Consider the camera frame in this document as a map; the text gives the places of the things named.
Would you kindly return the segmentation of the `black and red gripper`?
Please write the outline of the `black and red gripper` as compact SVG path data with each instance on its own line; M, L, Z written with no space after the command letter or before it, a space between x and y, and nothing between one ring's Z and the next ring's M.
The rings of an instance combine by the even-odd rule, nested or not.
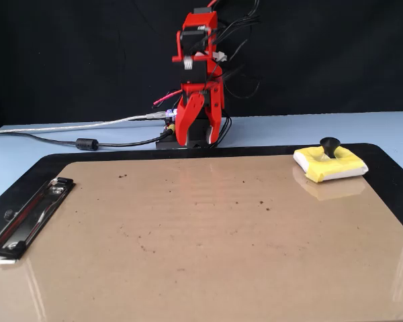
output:
M214 144L219 138L224 109L222 69L217 62L200 60L193 62L192 69L184 69L182 75L182 96L175 117L177 142L187 145L188 130L204 108L210 122L206 140Z

